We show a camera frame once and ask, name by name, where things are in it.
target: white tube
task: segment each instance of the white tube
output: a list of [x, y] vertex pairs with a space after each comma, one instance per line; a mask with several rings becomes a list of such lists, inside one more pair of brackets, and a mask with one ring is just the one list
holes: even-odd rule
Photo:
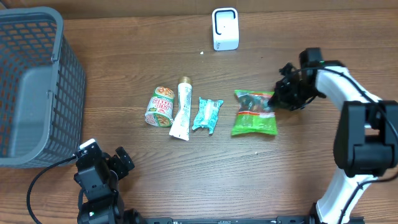
[[178, 84], [178, 112], [169, 135], [186, 141], [189, 140], [191, 98], [192, 81], [188, 77], [181, 77]]

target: plastic bag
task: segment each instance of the plastic bag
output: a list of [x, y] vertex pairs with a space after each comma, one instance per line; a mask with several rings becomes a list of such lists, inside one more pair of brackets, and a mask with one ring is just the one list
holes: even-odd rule
[[239, 101], [232, 135], [244, 133], [278, 134], [275, 113], [268, 106], [274, 92], [235, 90]]
[[223, 100], [203, 100], [199, 97], [199, 112], [193, 121], [192, 130], [208, 128], [209, 134], [213, 134], [218, 120], [218, 112]]

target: wood grain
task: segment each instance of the wood grain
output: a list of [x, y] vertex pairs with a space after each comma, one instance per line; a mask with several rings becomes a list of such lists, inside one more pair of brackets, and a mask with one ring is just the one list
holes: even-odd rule
[[242, 12], [397, 8], [396, 0], [2, 0], [9, 8], [48, 6], [66, 19], [211, 14], [219, 7]]
[[[65, 21], [65, 35], [87, 72], [83, 138], [113, 153], [124, 146], [136, 168], [120, 182], [126, 208], [145, 217], [264, 218], [306, 214], [335, 169], [339, 112], [328, 100], [303, 111], [277, 110], [279, 135], [231, 137], [235, 89], [272, 90], [286, 62], [306, 47], [345, 63], [370, 92], [398, 100], [398, 10], [241, 14], [239, 49], [214, 52], [210, 16]], [[222, 99], [214, 135], [171, 139], [144, 122], [157, 86], [193, 80], [198, 97]], [[40, 169], [0, 169], [0, 223], [32, 223], [25, 194]], [[76, 223], [75, 166], [45, 174], [32, 193], [43, 223]], [[398, 182], [373, 185], [354, 210], [367, 223], [397, 223]]]

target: black cable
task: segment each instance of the black cable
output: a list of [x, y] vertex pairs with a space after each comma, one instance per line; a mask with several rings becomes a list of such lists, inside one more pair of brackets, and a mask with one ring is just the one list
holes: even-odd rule
[[39, 174], [36, 175], [36, 177], [32, 180], [32, 182], [30, 183], [29, 189], [27, 191], [27, 195], [26, 195], [26, 206], [27, 206], [27, 210], [29, 212], [29, 215], [32, 217], [33, 221], [35, 221], [37, 224], [42, 224], [35, 216], [35, 214], [33, 214], [32, 211], [32, 207], [30, 206], [30, 193], [32, 192], [32, 188], [33, 185], [36, 183], [36, 180], [45, 172], [47, 172], [49, 169], [54, 168], [60, 164], [66, 163], [66, 162], [70, 162], [72, 160], [76, 159], [76, 156], [72, 156], [71, 158], [68, 159], [64, 159], [60, 162], [56, 162], [54, 164], [52, 164], [51, 166], [48, 166], [47, 168], [45, 168], [44, 170], [42, 170]]
[[304, 109], [307, 105], [309, 105], [313, 100], [315, 100], [317, 96], [313, 96], [311, 99], [309, 99], [307, 102], [305, 102], [303, 105], [301, 105], [301, 107], [294, 109], [295, 110], [302, 110]]
[[[397, 130], [395, 129], [394, 125], [391, 123], [391, 121], [387, 118], [386, 113], [384, 112], [384, 110], [372, 99], [370, 98], [367, 94], [365, 94], [367, 91], [361, 89], [358, 84], [356, 82], [354, 82], [354, 80], [348, 76], [346, 76], [344, 73], [342, 72], [337, 72], [334, 71], [332, 69], [329, 68], [325, 68], [325, 67], [313, 67], [313, 68], [302, 68], [302, 69], [298, 69], [294, 72], [292, 72], [292, 75], [298, 73], [298, 72], [302, 72], [302, 71], [306, 71], [306, 70], [324, 70], [327, 72], [331, 72], [334, 74], [337, 74], [345, 79], [347, 79], [353, 86], [354, 88], [362, 95], [363, 98], [365, 98], [366, 100], [368, 100], [370, 103], [372, 103], [377, 110], [380, 112], [380, 115], [386, 120], [387, 125], [390, 127], [391, 131], [394, 133], [395, 139], [398, 142], [398, 133]], [[349, 197], [348, 201], [346, 202], [344, 208], [341, 211], [341, 215], [339, 217], [339, 220], [337, 222], [337, 224], [343, 224], [343, 217], [349, 207], [349, 205], [351, 204], [351, 202], [354, 200], [355, 195], [358, 193], [358, 191], [360, 189], [363, 189], [363, 186], [365, 186], [366, 184], [372, 184], [372, 183], [386, 183], [386, 182], [390, 182], [395, 180], [396, 178], [398, 178], [398, 172], [396, 174], [394, 174], [393, 176], [386, 178], [386, 179], [381, 179], [381, 180], [367, 180], [364, 181], [360, 184], [358, 184], [358, 186], [355, 188], [354, 192], [351, 194], [351, 196]]]

